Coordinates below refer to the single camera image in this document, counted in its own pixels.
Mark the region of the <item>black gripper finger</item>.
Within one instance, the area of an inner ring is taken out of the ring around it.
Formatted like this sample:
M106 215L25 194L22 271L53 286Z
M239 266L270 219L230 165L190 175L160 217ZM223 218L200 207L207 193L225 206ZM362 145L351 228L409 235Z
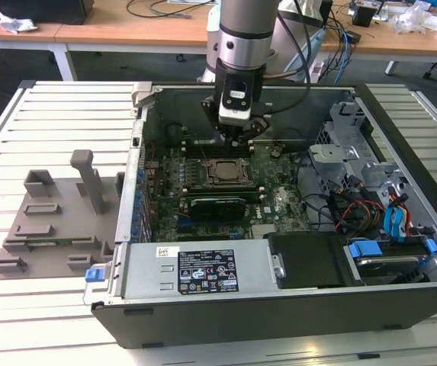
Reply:
M213 97L207 97L201 102L201 107L218 136L229 146L238 146L236 141L238 127L219 122L219 107Z
M243 145L257 136L263 134L270 127L269 120L266 116L252 115L247 120L239 122L239 132L236 137L236 143Z

